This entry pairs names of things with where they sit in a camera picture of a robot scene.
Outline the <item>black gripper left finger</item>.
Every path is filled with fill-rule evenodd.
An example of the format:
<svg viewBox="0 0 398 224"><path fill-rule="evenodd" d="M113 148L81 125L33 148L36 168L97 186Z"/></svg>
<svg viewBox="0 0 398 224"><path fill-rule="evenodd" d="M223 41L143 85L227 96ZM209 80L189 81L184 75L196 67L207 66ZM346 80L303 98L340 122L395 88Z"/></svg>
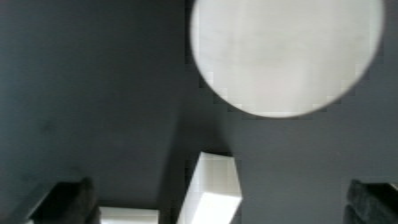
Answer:
<svg viewBox="0 0 398 224"><path fill-rule="evenodd" d="M102 224L93 180L60 182L31 215L35 224Z"/></svg>

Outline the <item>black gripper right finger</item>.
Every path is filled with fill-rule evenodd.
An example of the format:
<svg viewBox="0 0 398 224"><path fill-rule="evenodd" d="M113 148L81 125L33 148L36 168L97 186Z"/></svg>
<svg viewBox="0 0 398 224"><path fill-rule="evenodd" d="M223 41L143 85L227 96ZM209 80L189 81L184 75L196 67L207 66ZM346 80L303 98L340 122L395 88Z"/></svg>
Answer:
<svg viewBox="0 0 398 224"><path fill-rule="evenodd" d="M398 183L351 182L344 224L398 224Z"/></svg>

